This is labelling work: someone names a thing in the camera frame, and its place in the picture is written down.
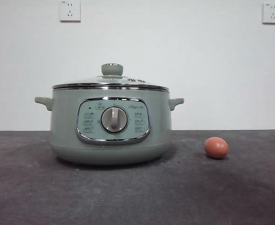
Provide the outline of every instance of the pot handle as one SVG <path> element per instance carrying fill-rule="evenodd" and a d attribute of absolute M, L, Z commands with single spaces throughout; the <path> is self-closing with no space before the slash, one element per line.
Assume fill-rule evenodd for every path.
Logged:
<path fill-rule="evenodd" d="M 169 106 L 170 110 L 173 111 L 176 107 L 176 105 L 184 103 L 184 98 L 170 98 L 169 99 Z"/>
<path fill-rule="evenodd" d="M 49 98 L 49 97 L 35 97 L 34 101 L 36 103 L 40 103 L 43 104 L 47 107 L 48 111 L 52 111 L 53 110 L 53 105 L 54 105 L 54 99 L 53 98 Z"/>

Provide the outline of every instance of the wall outlet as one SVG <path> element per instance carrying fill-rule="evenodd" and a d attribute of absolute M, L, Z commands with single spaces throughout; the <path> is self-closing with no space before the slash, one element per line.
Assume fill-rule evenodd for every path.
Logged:
<path fill-rule="evenodd" d="M 262 22 L 275 23 L 275 2 L 263 3 Z"/>
<path fill-rule="evenodd" d="M 79 0 L 61 0 L 59 3 L 60 21 L 81 21 L 81 7 Z"/>

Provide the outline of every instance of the lid knob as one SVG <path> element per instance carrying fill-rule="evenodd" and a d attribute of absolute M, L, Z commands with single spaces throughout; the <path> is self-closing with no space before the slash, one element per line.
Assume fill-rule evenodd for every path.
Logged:
<path fill-rule="evenodd" d="M 116 63 L 106 63 L 101 66 L 102 74 L 104 76 L 112 75 L 112 76 L 122 76 L 123 74 L 123 66 Z"/>

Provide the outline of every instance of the glass lid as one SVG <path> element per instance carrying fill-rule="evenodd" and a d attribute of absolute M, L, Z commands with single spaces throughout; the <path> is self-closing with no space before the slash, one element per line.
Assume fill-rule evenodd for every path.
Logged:
<path fill-rule="evenodd" d="M 130 78 L 122 76 L 123 66 L 116 63 L 107 63 L 101 66 L 102 76 L 96 76 L 94 78 L 78 80 L 69 83 L 63 83 L 54 85 L 53 89 L 68 88 L 86 88 L 89 87 L 120 87 L 122 88 L 132 88 L 132 89 L 156 89 L 156 90 L 166 90 L 169 89 L 162 86 L 157 86 L 152 83 L 146 82 L 141 79 Z"/>

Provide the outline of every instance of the egg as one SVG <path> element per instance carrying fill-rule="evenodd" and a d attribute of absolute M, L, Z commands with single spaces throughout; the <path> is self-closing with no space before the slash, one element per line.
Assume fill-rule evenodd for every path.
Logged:
<path fill-rule="evenodd" d="M 209 157 L 224 158 L 228 154 L 228 144 L 220 137 L 211 137 L 205 141 L 205 151 Z"/>

